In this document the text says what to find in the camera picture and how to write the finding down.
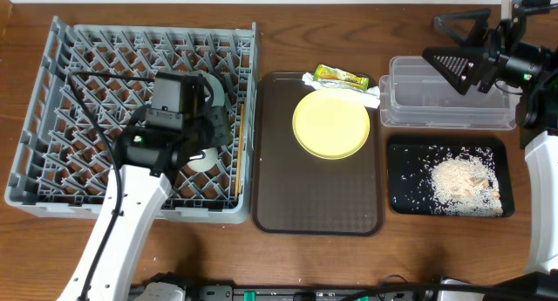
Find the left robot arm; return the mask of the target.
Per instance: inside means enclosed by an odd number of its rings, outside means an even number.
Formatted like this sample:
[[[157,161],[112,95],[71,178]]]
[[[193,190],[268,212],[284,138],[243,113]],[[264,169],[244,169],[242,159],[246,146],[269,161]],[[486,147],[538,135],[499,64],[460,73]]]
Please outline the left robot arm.
[[[146,124],[127,126],[113,143],[105,199],[62,300],[126,299],[147,235],[180,171],[208,171],[217,148],[233,140],[223,106],[139,114]]]

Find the green yellow snack wrapper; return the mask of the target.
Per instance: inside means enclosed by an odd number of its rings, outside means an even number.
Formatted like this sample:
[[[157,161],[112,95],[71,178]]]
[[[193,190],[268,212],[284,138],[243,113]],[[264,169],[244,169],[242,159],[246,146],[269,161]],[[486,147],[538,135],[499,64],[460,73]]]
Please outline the green yellow snack wrapper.
[[[370,84],[370,79],[367,77],[361,77],[327,65],[319,65],[316,68],[313,81],[322,86],[349,88],[361,92],[366,91]]]

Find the yellow plate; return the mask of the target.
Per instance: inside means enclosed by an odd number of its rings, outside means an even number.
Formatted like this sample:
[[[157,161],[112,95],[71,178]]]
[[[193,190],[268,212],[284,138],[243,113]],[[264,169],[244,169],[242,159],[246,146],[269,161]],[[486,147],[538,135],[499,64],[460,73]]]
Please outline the yellow plate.
[[[371,132],[370,115],[362,96],[339,88],[310,92],[296,105],[292,129],[309,154],[340,160],[364,146]]]

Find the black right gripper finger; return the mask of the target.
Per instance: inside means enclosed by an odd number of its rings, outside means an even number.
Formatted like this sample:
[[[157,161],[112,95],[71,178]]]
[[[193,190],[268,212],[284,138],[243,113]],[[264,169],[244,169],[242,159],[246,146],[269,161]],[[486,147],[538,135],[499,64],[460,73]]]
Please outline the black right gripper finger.
[[[458,46],[482,46],[490,15],[490,9],[469,10],[435,16],[432,23]]]
[[[488,51],[471,47],[427,47],[422,58],[460,95],[476,86],[488,65]]]

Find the cream cup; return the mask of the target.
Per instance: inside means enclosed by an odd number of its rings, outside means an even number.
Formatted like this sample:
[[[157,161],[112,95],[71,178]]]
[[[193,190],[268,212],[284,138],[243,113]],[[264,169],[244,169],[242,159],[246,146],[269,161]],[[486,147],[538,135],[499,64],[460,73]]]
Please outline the cream cup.
[[[197,172],[206,172],[210,170],[218,159],[218,151],[215,147],[203,149],[199,155],[191,159],[187,166]]]

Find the wooden chopstick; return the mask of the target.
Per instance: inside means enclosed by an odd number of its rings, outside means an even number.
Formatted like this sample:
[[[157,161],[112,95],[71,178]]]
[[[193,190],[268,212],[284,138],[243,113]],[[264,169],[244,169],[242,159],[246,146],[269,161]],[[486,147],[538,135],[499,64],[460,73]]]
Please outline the wooden chopstick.
[[[241,189],[241,173],[242,173],[242,153],[243,153],[243,134],[244,134],[244,120],[245,120],[245,105],[244,103],[240,104],[240,111],[241,111],[241,120],[239,125],[239,145],[237,151],[237,171],[236,171],[236,180],[235,180],[235,203],[238,202],[238,196],[240,194]]]

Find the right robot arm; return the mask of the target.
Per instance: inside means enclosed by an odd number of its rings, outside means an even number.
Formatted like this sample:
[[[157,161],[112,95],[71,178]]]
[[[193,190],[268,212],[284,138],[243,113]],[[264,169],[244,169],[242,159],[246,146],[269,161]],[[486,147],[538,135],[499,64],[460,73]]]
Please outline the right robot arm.
[[[434,17],[434,28],[454,47],[428,47],[422,57],[465,95],[520,88],[515,123],[520,129],[531,185],[531,240],[524,275],[485,292],[492,300],[557,298],[557,52],[522,42],[527,17],[554,7],[514,9],[494,29],[489,9]]]

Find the light blue bowl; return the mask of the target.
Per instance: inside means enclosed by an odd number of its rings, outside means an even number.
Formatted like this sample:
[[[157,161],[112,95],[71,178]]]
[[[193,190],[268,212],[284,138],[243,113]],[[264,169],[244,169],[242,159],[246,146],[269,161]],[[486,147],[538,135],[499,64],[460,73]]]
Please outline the light blue bowl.
[[[210,101],[212,106],[223,106],[227,111],[232,109],[228,93],[225,91],[221,81],[216,78],[213,74],[203,72],[202,76],[211,86],[213,92],[210,93],[209,90],[204,88],[204,96],[206,101]]]

